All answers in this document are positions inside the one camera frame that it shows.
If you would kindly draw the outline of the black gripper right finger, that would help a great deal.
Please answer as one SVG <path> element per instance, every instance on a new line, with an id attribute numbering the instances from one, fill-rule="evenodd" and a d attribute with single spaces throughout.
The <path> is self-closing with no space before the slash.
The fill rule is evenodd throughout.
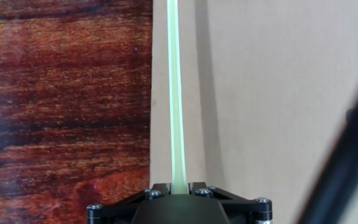
<path id="1" fill-rule="evenodd" d="M 219 202 L 231 223 L 273 223 L 272 201 L 265 197 L 246 199 L 205 182 L 190 182 L 188 190 L 189 194 Z"/>

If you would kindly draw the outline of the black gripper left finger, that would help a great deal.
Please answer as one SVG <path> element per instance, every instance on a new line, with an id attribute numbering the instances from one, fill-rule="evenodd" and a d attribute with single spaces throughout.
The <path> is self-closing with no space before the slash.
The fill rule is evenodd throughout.
<path id="1" fill-rule="evenodd" d="M 137 209 L 147 201 L 168 196 L 172 185 L 153 184 L 151 189 L 141 190 L 112 205 L 96 203 L 86 208 L 87 224 L 131 223 Z"/>

